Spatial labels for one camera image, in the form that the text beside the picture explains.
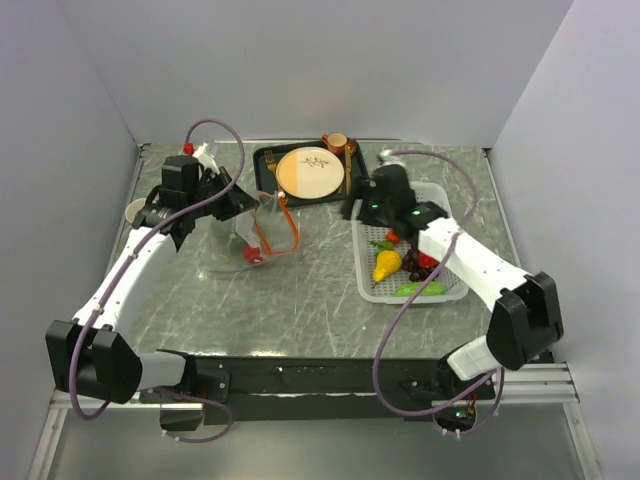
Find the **clear zip bag orange zipper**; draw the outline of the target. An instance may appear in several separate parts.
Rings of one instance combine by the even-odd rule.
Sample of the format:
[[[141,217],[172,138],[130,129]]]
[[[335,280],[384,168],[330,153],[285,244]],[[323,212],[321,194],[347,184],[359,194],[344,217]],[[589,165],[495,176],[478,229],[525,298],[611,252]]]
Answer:
[[[206,259],[215,273],[236,273],[261,267],[289,267],[301,245],[300,222],[278,192],[251,193],[259,206],[233,219],[210,221]],[[265,261],[249,265],[243,258],[246,245],[260,247]]]

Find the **red yellow apple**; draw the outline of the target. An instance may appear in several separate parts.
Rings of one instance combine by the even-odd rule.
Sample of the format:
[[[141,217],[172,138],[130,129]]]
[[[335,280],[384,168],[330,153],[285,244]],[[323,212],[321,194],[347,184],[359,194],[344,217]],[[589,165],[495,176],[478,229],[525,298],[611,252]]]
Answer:
[[[244,247],[243,258],[249,265],[259,265],[265,261],[261,248],[250,245]]]

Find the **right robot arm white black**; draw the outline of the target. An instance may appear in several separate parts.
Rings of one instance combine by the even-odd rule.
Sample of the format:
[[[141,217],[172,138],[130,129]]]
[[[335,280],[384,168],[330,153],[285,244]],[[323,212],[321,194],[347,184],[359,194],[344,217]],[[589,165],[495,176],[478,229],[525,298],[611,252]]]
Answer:
[[[385,165],[355,180],[341,213],[392,230],[456,275],[490,311],[487,333],[446,356],[448,367],[437,375],[445,396],[460,398],[473,378],[491,370],[518,370],[562,338],[555,281],[508,263],[438,204],[418,201],[403,166]]]

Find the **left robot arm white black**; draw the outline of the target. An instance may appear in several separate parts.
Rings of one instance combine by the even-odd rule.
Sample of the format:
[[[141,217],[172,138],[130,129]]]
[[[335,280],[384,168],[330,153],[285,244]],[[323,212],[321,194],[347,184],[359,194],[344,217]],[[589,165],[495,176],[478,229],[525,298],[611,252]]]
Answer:
[[[227,221],[253,210],[256,200],[233,184],[208,152],[171,156],[161,182],[136,212],[127,242],[98,290],[72,319],[54,321],[45,342],[57,389],[124,404],[156,387],[184,402],[198,390],[187,354],[138,354],[129,336],[138,310],[198,219]]]

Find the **white plastic basket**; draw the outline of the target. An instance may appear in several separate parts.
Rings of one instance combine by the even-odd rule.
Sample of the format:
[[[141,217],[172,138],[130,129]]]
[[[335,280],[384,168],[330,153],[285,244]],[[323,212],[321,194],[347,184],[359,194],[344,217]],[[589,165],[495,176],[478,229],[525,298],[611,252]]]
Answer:
[[[449,215],[452,214],[447,194],[440,185],[420,181],[411,181],[410,184],[419,202],[431,201],[438,204]],[[400,270],[377,285],[372,280],[377,251],[369,242],[384,241],[387,229],[362,225],[357,221],[353,221],[351,226],[357,287],[361,297],[370,303],[403,304],[408,297],[395,297],[394,292],[401,285],[410,282],[409,275],[405,271]],[[434,281],[444,284],[447,288],[447,293],[440,296],[419,296],[413,302],[414,305],[460,300],[469,291],[469,287],[447,268],[444,268]]]

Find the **orange carrot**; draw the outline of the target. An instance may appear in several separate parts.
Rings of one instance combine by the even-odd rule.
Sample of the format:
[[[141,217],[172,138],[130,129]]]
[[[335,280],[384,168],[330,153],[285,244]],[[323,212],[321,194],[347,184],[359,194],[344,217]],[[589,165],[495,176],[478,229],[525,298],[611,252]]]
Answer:
[[[402,241],[402,239],[393,230],[387,232],[385,240],[393,245],[397,245]]]

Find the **gold fork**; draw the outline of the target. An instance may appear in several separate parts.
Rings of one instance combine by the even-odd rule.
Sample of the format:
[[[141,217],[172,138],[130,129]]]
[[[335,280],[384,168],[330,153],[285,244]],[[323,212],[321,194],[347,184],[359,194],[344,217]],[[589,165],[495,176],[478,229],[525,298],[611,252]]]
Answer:
[[[269,169],[269,171],[273,174],[274,180],[276,181],[276,186],[278,188],[278,193],[281,195],[283,201],[285,204],[288,203],[288,198],[286,196],[286,194],[284,193],[279,180],[277,178],[277,162],[275,160],[275,157],[273,155],[273,152],[271,150],[266,150],[265,151],[265,161],[266,161],[266,165],[267,168]]]

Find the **black serving tray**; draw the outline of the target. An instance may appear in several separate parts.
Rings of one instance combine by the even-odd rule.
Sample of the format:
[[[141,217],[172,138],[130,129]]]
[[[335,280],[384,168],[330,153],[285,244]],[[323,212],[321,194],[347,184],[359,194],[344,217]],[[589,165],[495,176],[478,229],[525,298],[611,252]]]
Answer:
[[[365,164],[364,157],[362,155],[360,146],[357,141],[357,150],[352,155],[352,182],[351,188],[353,185],[353,181],[358,177],[366,177],[368,175],[368,170]],[[293,144],[284,144],[284,145],[267,145],[263,148],[257,149],[253,153],[253,163],[254,163],[254,174],[256,181],[256,189],[262,192],[273,193],[278,192],[278,188],[276,186],[276,181],[274,180],[273,174],[269,171],[265,161],[265,151],[271,150],[275,157],[276,162],[278,161],[288,152],[303,148],[303,147],[321,147],[328,150],[323,143],[322,140],[314,140]],[[344,166],[344,153],[341,155],[336,155]],[[314,204],[321,203],[331,203],[336,201],[343,201],[347,198],[347,194],[339,193],[338,190],[334,191],[332,194],[327,197],[314,199],[314,200],[303,200],[300,198],[296,198],[293,196],[289,196],[286,194],[288,198],[288,206],[289,208],[303,207]]]

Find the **gold knife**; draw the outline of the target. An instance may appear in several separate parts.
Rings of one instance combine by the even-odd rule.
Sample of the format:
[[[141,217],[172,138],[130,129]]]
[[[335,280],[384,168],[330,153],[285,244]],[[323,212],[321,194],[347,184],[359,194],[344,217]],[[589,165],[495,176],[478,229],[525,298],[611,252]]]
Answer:
[[[351,172],[352,172],[352,166],[351,166],[351,149],[349,144],[346,145],[345,150],[344,150],[344,155],[345,155],[345,165],[344,165],[344,169],[345,169],[345,193],[348,194],[351,188]]]

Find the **yellow pear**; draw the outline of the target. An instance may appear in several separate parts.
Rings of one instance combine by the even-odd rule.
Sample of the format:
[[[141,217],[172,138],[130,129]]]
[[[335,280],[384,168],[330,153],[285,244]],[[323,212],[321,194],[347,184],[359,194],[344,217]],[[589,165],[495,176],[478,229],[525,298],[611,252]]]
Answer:
[[[376,257],[372,280],[375,285],[395,274],[402,267],[402,257],[395,250],[381,251]]]

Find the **gold spoon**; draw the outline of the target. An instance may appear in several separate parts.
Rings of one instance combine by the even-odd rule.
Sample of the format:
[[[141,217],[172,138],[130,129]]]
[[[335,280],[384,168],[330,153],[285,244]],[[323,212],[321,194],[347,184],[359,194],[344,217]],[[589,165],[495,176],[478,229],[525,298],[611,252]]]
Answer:
[[[349,139],[349,140],[348,140],[348,144],[349,144],[350,149],[351,149],[351,166],[352,166],[352,155],[353,155],[353,154],[355,153],[355,151],[357,150],[357,145],[356,145],[356,142],[355,142],[354,140],[351,140],[351,139]],[[338,192],[339,192],[339,193],[345,193],[344,187],[345,187],[345,169],[344,169],[344,180],[343,180],[343,183],[342,183],[342,185],[340,186],[340,188],[339,188]]]

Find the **dark purple grapes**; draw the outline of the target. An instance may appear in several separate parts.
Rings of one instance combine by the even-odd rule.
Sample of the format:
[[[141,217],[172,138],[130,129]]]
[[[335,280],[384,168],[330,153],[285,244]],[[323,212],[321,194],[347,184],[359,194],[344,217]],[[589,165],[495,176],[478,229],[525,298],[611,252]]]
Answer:
[[[417,249],[410,249],[402,259],[401,269],[409,275],[410,282],[424,281],[436,268],[421,268],[418,264],[419,253]]]

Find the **cream orange plate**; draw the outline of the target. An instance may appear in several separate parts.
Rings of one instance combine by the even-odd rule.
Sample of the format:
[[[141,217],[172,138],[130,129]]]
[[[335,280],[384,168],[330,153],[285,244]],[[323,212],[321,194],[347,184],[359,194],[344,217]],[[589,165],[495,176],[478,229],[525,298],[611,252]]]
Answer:
[[[321,147],[303,147],[286,153],[277,163],[276,180],[289,196],[303,200],[327,197],[342,185],[345,169],[340,159]]]

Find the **orange ceramic cup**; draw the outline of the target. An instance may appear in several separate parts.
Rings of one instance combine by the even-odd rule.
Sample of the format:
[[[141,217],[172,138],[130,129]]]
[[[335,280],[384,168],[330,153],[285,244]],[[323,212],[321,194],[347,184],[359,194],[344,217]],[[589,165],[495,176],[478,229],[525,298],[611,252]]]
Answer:
[[[326,148],[334,155],[341,155],[348,144],[347,136],[341,132],[324,134],[322,141]]]

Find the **green cucumber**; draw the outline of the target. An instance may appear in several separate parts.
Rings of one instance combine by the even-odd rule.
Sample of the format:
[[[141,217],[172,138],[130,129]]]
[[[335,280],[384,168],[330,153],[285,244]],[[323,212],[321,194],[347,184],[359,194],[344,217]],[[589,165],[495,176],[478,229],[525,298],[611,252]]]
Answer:
[[[422,282],[409,282],[398,287],[394,296],[410,297],[416,292],[419,292],[420,296],[440,296],[447,293],[447,288],[439,281],[431,281],[426,286]]]

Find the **green mug white inside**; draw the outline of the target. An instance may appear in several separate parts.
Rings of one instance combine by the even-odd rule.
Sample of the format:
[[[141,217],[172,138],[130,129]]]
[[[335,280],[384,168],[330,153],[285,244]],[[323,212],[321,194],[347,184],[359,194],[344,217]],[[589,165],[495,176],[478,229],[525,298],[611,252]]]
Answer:
[[[137,198],[127,205],[124,211],[124,218],[128,224],[133,224],[137,214],[145,206],[145,198]]]

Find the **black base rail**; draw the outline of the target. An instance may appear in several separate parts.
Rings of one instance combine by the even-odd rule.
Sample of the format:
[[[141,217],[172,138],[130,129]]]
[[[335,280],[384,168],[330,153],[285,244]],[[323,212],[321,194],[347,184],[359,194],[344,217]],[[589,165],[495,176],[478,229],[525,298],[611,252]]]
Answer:
[[[366,419],[391,416],[378,400],[370,358],[193,357],[197,375],[165,392],[146,390],[143,403],[161,405],[161,424],[170,431],[197,426],[271,420]],[[455,395],[492,400],[492,381],[470,393],[470,382],[436,359],[384,359],[379,384],[399,409],[424,410]]]

